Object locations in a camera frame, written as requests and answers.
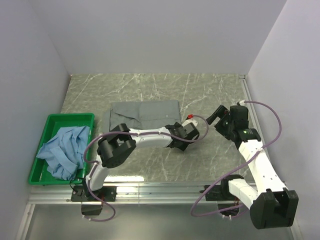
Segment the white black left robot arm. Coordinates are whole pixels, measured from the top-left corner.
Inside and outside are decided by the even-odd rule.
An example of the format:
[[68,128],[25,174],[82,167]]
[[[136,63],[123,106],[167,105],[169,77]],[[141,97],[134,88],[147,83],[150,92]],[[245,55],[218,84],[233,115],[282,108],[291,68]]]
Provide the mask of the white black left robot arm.
[[128,128],[126,124],[117,125],[111,132],[100,135],[98,141],[98,158],[93,161],[90,172],[82,181],[83,195],[89,201],[96,201],[109,169],[122,165],[135,149],[141,148],[176,148],[186,150],[189,144],[196,142],[200,133],[198,122],[193,118],[183,124],[176,122],[158,129],[138,130]]

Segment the grey long sleeve shirt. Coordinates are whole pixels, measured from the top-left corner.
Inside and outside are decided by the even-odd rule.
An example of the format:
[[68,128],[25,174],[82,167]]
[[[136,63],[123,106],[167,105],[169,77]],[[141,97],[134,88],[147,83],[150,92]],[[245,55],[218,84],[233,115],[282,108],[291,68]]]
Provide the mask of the grey long sleeve shirt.
[[152,130],[181,123],[178,100],[113,102],[102,117],[102,132],[119,124],[130,129]]

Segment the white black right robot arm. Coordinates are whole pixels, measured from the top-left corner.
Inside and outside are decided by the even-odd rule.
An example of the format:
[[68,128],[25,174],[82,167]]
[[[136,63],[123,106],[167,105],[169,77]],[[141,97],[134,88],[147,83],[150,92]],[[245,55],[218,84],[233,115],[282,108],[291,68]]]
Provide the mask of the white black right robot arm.
[[232,141],[240,152],[255,181],[252,188],[239,174],[225,176],[220,181],[219,194],[226,200],[238,198],[250,211],[256,229],[291,227],[299,197],[278,177],[264,148],[258,131],[249,127],[249,110],[243,105],[226,108],[220,105],[207,118],[216,131]]

